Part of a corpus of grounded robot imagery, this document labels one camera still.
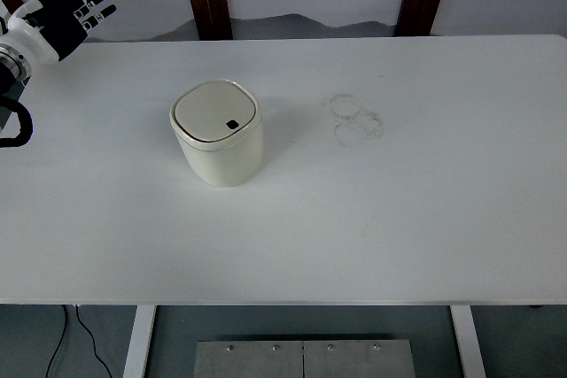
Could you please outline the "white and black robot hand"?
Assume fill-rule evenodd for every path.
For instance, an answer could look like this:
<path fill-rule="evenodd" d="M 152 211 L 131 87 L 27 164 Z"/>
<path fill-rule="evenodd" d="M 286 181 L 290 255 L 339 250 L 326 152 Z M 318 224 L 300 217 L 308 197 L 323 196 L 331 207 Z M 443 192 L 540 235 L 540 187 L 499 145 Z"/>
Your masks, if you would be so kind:
<path fill-rule="evenodd" d="M 29 0 L 7 20 L 1 63 L 17 79 L 29 76 L 40 65 L 67 58 L 115 12 L 107 0 Z"/>

